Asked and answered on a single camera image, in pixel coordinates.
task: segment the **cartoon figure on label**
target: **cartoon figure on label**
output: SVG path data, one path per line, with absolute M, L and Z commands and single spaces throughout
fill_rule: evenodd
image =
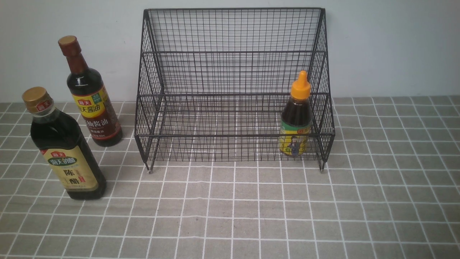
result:
M 299 143 L 299 137 L 297 136 L 292 136 L 291 137 L 291 143 L 288 145 L 288 147 L 291 148 L 291 155 L 296 157 L 299 155 L 299 149 L 300 149 L 300 143 Z

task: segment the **orange cap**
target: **orange cap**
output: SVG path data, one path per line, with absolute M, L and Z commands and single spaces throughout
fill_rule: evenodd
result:
M 310 97 L 311 85 L 307 80 L 307 71 L 302 70 L 299 77 L 292 83 L 291 96 L 297 100 L 306 100 Z

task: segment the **gold bottle cap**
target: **gold bottle cap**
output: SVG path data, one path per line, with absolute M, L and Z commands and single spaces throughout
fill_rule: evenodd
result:
M 23 101 L 30 113 L 39 113 L 52 106 L 54 101 L 41 86 L 32 87 L 23 93 Z

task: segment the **soy sauce bottle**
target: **soy sauce bottle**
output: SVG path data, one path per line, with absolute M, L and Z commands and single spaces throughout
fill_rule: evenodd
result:
M 92 139 L 102 147 L 117 144 L 123 137 L 123 132 L 101 74 L 88 67 L 75 36 L 62 37 L 58 43 L 70 68 L 67 86 L 80 109 Z
M 298 157 L 307 148 L 306 134 L 311 131 L 312 112 L 309 101 L 311 85 L 307 72 L 302 70 L 292 84 L 291 97 L 281 113 L 281 130 L 278 143 L 280 151 Z

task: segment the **wire mesh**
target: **wire mesh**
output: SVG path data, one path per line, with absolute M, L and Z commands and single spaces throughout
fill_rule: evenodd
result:
M 334 140 L 325 11 L 320 8 L 144 11 L 135 139 L 143 161 L 314 159 Z M 312 131 L 292 158 L 281 112 L 300 70 Z

